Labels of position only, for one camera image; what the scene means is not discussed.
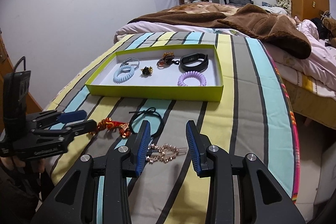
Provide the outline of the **person left hand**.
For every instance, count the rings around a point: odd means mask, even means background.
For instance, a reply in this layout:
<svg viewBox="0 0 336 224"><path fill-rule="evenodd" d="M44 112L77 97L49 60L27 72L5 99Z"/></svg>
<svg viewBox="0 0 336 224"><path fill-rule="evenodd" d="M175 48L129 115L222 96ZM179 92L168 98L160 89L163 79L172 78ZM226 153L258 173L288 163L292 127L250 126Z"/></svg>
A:
<svg viewBox="0 0 336 224"><path fill-rule="evenodd" d="M16 156L1 157L1 163L8 170L14 170L15 168L23 168L26 165L30 165L34 172L43 173L45 171L45 159L24 162L19 160Z"/></svg>

